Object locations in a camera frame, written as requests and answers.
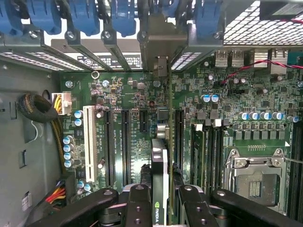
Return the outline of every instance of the white power connector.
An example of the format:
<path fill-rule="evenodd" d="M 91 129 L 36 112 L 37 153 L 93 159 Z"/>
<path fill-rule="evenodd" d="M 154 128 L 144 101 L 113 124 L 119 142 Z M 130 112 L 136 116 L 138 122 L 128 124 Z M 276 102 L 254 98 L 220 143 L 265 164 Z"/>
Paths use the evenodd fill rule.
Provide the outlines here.
<path fill-rule="evenodd" d="M 52 102 L 57 96 L 61 96 L 60 111 L 58 115 L 71 115 L 71 94 L 70 93 L 52 93 Z"/>

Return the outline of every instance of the white pci slot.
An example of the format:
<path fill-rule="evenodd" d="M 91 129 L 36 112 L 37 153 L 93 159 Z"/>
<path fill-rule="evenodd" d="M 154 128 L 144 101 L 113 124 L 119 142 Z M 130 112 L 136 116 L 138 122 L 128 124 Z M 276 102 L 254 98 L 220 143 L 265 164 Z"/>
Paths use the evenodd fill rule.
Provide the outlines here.
<path fill-rule="evenodd" d="M 95 182 L 97 180 L 98 172 L 95 107 L 93 105 L 83 107 L 83 124 L 86 181 Z"/>

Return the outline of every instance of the blue plastic clip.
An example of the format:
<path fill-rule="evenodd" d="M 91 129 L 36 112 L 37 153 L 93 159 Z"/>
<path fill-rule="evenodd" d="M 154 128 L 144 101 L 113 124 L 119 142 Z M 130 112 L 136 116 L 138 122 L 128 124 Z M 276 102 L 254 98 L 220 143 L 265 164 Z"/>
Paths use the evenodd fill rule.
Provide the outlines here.
<path fill-rule="evenodd" d="M 175 12 L 179 5 L 179 0 L 174 0 L 171 5 L 169 2 L 170 0 L 163 1 L 162 14 L 166 17 L 175 17 Z"/>
<path fill-rule="evenodd" d="M 33 25 L 49 35 L 61 33 L 61 17 L 54 0 L 27 0 L 28 13 Z"/>
<path fill-rule="evenodd" d="M 136 33 L 134 20 L 134 0 L 113 0 L 111 3 L 112 26 L 122 37 Z"/>
<path fill-rule="evenodd" d="M 0 0 L 0 32 L 11 36 L 22 36 L 21 16 L 11 0 Z"/>
<path fill-rule="evenodd" d="M 214 34 L 217 31 L 221 4 L 221 1 L 204 0 L 202 6 L 202 0 L 196 0 L 195 22 L 198 38 Z"/>
<path fill-rule="evenodd" d="M 100 32 L 95 0 L 70 0 L 71 19 L 76 29 L 87 36 Z"/>

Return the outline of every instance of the green circuit board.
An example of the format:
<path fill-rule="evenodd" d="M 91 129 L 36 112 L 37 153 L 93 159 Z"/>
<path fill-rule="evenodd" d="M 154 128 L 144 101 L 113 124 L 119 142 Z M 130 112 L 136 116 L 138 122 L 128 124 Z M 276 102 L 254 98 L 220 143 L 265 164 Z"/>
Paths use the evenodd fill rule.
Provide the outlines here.
<path fill-rule="evenodd" d="M 199 159 L 199 165 L 194 162 L 201 154 L 194 154 L 193 141 L 198 141 L 200 135 L 194 133 L 195 124 L 204 124 L 206 119 L 210 119 L 212 124 L 215 119 L 226 119 L 228 123 L 222 126 L 221 134 L 214 132 L 215 139 L 221 137 L 222 141 L 217 150 L 220 156 L 220 165 L 224 163 L 231 151 L 236 148 L 241 156 L 271 156 L 277 148 L 281 148 L 286 157 L 291 156 L 292 130 L 293 124 L 287 120 L 288 116 L 300 116 L 300 109 L 303 109 L 301 98 L 303 92 L 298 89 L 297 82 L 302 77 L 299 70 L 288 70 L 284 79 L 278 83 L 271 81 L 272 75 L 266 70 L 250 69 L 237 75 L 237 78 L 245 79 L 244 84 L 221 86 L 219 81 L 226 78 L 235 69 L 221 68 L 197 68 L 186 73 L 172 74 L 173 111 L 181 111 L 181 127 L 174 128 L 174 153 L 177 153 L 178 146 L 175 142 L 181 140 L 180 148 L 182 152 L 182 174 L 186 184 L 198 184 L 205 188 L 205 182 L 210 177 L 208 172 L 217 171 L 210 164 L 213 147 L 208 146 L 210 134 L 205 133 L 206 144 L 203 159 Z M 205 78 L 213 75 L 211 81 Z M 166 80 L 157 81 L 152 73 L 101 73 L 98 80 L 94 80 L 90 73 L 64 73 L 61 77 L 62 92 L 71 92 L 72 113 L 81 110 L 85 105 L 95 105 L 98 97 L 91 96 L 91 90 L 98 90 L 103 99 L 104 107 L 113 114 L 113 133 L 111 140 L 114 144 L 112 151 L 115 163 L 111 165 L 115 171 L 115 182 L 110 185 L 119 192 L 124 186 L 122 157 L 122 110 L 130 113 L 130 134 L 131 134 L 131 160 L 127 165 L 131 165 L 130 183 L 140 182 L 140 170 L 144 164 L 151 162 L 151 139 L 156 137 L 157 108 L 166 107 L 168 103 L 168 86 Z M 102 86 L 102 82 L 107 80 L 108 87 Z M 71 81 L 72 88 L 66 88 L 65 82 Z M 268 90 L 266 94 L 257 94 L 255 85 L 263 85 Z M 203 95 L 217 95 L 218 102 L 204 102 Z M 148 129 L 145 132 L 140 130 L 140 111 L 147 113 Z M 240 113 L 256 112 L 280 112 L 283 114 L 281 120 L 242 120 Z M 72 116 L 63 117 L 63 127 L 65 135 L 74 135 L 78 127 L 74 124 L 75 118 Z M 105 147 L 105 120 L 103 117 L 97 118 L 97 143 L 98 160 L 104 157 L 107 152 Z M 83 138 L 75 138 L 74 148 L 75 164 L 69 171 L 77 171 L 85 166 L 85 149 Z M 196 171 L 203 169 L 197 177 Z M 289 177 L 290 164 L 287 164 L 287 177 Z M 106 169 L 98 169 L 98 182 L 94 185 L 94 190 L 106 187 Z M 285 185 L 285 197 L 287 197 L 288 185 Z"/>

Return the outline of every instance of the power connector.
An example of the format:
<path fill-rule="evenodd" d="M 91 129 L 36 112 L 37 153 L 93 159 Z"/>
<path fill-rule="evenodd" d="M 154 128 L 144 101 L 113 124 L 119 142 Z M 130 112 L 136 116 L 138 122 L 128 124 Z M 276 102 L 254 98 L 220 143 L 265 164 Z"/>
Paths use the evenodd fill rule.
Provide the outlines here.
<path fill-rule="evenodd" d="M 58 115 L 71 115 L 71 94 L 70 93 L 52 93 L 52 101 L 55 102 L 56 98 L 60 97 L 60 101 L 55 106 Z"/>

